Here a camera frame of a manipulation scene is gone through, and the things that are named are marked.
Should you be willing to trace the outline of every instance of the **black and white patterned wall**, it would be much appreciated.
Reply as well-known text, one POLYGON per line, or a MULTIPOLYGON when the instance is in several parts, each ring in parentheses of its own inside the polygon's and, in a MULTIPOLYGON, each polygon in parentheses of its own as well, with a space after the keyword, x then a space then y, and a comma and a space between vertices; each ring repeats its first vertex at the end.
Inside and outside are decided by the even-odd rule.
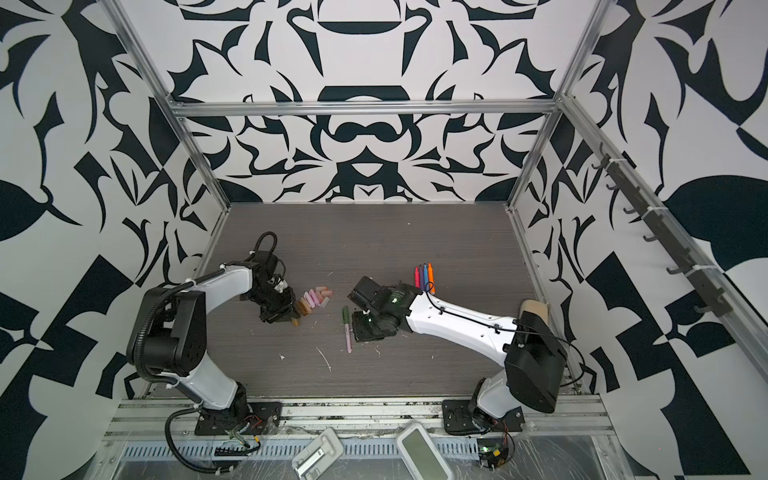
POLYGON ((141 381, 146 289, 194 274, 220 214, 93 0, 0 6, 2 477, 62 478, 141 381))
POLYGON ((168 90, 187 101, 551 98, 594 6, 594 0, 123 3, 168 90))
POLYGON ((190 119, 190 128, 235 202, 506 200, 543 120, 217 117, 190 119))
MULTIPOLYGON (((765 318, 765 2, 620 0, 575 94, 765 318)), ((768 386, 562 120, 521 199, 554 314, 638 478, 765 478, 768 386)))
MULTIPOLYGON (((552 98, 594 0, 131 0, 178 101, 552 98)), ((506 200, 541 115, 197 118, 232 201, 506 200)))

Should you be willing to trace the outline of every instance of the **orange chalk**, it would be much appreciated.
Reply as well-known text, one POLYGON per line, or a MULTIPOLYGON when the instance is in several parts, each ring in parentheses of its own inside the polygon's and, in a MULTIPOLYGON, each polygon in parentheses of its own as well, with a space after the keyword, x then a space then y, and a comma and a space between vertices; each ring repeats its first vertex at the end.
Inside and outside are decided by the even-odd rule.
POLYGON ((429 289, 429 292, 434 295, 435 294, 435 275, 432 272, 432 262, 430 262, 427 265, 427 275, 429 275, 429 282, 432 284, 432 288, 429 289))

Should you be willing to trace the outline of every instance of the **black cable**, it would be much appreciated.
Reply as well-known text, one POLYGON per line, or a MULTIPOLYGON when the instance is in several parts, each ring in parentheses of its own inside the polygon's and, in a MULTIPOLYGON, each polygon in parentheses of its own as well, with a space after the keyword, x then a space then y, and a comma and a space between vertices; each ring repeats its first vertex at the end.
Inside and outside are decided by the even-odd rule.
MULTIPOLYGON (((569 342, 568 340, 562 339, 559 336, 545 335, 544 333, 539 333, 539 332, 534 332, 534 331, 519 332, 517 330, 504 329, 504 328, 501 328, 498 325, 488 325, 487 323, 481 322, 479 320, 475 320, 473 318, 469 318, 468 316, 463 316, 460 313, 453 313, 453 312, 446 311, 444 306, 437 306, 437 305, 435 305, 434 302, 432 302, 432 297, 429 295, 429 290, 431 288, 431 287, 429 287, 429 284, 432 284, 433 286, 435 285, 433 282, 427 282, 427 284, 426 284, 427 290, 424 292, 424 294, 427 296, 427 300, 429 300, 429 302, 432 304, 432 306, 434 306, 437 310, 439 310, 440 315, 442 315, 443 313, 449 313, 449 314, 451 314, 453 316, 457 316, 458 318, 461 318, 461 319, 464 319, 464 320, 469 320, 470 322, 477 323, 478 325, 483 325, 486 328, 497 330, 499 332, 527 333, 528 335, 538 335, 538 336, 546 336, 546 337, 549 337, 549 338, 553 338, 553 339, 559 340, 559 341, 567 344, 570 347, 573 347, 573 349, 576 350, 576 353, 578 353, 578 355, 581 357, 581 364, 582 365, 586 365, 587 364, 586 360, 584 359, 584 355, 581 353, 581 350, 579 350, 578 347, 573 344, 573 342, 569 342)), ((517 322, 514 322, 514 321, 513 321, 513 323, 515 325, 517 325, 517 326, 521 326, 521 327, 524 327, 524 328, 526 328, 528 330, 532 330, 532 328, 530 326, 528 326, 528 325, 521 325, 520 323, 517 323, 517 322)), ((568 383, 564 383, 563 385, 560 385, 559 388, 562 388, 564 386, 573 385, 574 383, 576 383, 579 380, 581 380, 581 377, 583 377, 583 376, 584 376, 584 370, 582 369, 581 370, 581 374, 575 380, 571 380, 568 383)))
POLYGON ((514 437, 512 437, 512 435, 509 433, 509 428, 507 428, 507 422, 504 422, 504 435, 508 436, 509 441, 512 443, 512 452, 507 454, 507 459, 505 460, 505 462, 509 462, 515 457, 515 453, 517 453, 518 447, 515 445, 514 437))
POLYGON ((272 256, 272 252, 275 251, 275 247, 277 247, 277 235, 274 232, 264 232, 259 236, 259 240, 256 240, 256 245, 253 246, 253 251, 257 252, 259 251, 259 247, 261 247, 261 240, 264 240, 264 237, 272 237, 272 248, 270 248, 270 253, 266 256, 266 258, 270 258, 272 256))
POLYGON ((174 439, 170 435, 170 423, 173 422, 173 420, 176 417, 182 416, 182 415, 188 415, 190 413, 197 413, 196 409, 183 409, 178 410, 177 412, 173 412, 168 416, 168 419, 165 421, 165 442, 168 444, 168 448, 170 449, 170 453, 173 454, 174 457, 176 457, 176 460, 179 461, 180 464, 184 465, 188 469, 197 472, 197 473, 207 473, 207 474, 215 474, 217 472, 219 473, 227 473, 231 472, 232 469, 228 470, 221 470, 221 468, 213 468, 213 467, 203 467, 201 465, 195 465, 194 463, 187 460, 181 452, 179 452, 179 449, 176 448, 176 445, 174 444, 174 439))
POLYGON ((136 367, 136 373, 138 373, 142 379, 150 383, 171 384, 178 381, 171 377, 155 375, 149 368, 147 368, 144 364, 144 344, 147 340, 147 335, 149 335, 149 331, 152 328, 152 324, 154 323, 154 317, 165 307, 166 301, 181 290, 185 290, 191 286, 194 286, 194 282, 182 283, 179 286, 164 291, 157 300, 155 300, 152 307, 150 307, 149 312, 147 313, 147 318, 144 320, 144 325, 141 326, 141 330, 139 330, 139 333, 136 335, 136 340, 134 341, 134 366, 136 367))

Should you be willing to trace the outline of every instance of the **metal rail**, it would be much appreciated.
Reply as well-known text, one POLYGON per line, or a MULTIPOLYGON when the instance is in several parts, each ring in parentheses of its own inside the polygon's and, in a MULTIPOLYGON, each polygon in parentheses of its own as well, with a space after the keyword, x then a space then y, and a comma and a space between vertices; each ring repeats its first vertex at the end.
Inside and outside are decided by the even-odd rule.
POLYGON ((167 89, 160 76, 157 74, 157 69, 152 65, 149 53, 141 43, 123 6, 118 0, 98 0, 98 2, 104 9, 104 13, 112 24, 120 43, 123 44, 125 51, 131 56, 136 64, 136 68, 139 70, 141 78, 149 87, 154 100, 163 112, 163 116, 165 116, 170 128, 187 149, 187 153, 190 155, 190 159, 197 168, 197 171, 200 172, 205 186, 208 187, 210 193, 223 209, 229 208, 230 201, 227 199, 224 190, 222 190, 221 184, 219 184, 219 181, 216 179, 216 175, 214 175, 214 172, 210 169, 208 160, 203 156, 203 152, 200 151, 197 143, 192 138, 192 133, 187 126, 184 125, 183 121, 170 109, 167 99, 167 89))
POLYGON ((171 102, 177 117, 231 117, 239 115, 383 115, 547 113, 554 100, 412 100, 412 101, 274 101, 274 102, 171 102))

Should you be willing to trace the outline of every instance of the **vent grille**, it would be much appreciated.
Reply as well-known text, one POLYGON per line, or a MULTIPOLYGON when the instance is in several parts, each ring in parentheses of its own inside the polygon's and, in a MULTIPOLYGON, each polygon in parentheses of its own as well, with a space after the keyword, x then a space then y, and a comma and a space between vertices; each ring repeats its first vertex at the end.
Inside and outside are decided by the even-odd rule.
MULTIPOLYGON (((475 439, 432 439, 438 451, 446 457, 457 460, 477 460, 478 444, 475 439)), ((189 440, 177 442, 181 454, 187 458, 212 457, 214 445, 219 442, 208 440, 189 440)), ((310 440, 264 440, 261 450, 252 454, 249 460, 291 460, 299 454, 310 440)), ((377 458, 399 458, 400 452, 395 439, 342 439, 344 455, 348 460, 367 460, 377 458)), ((173 458, 165 442, 129 442, 123 453, 124 462, 165 461, 173 458)), ((239 457, 220 457, 220 459, 238 459, 239 457)))

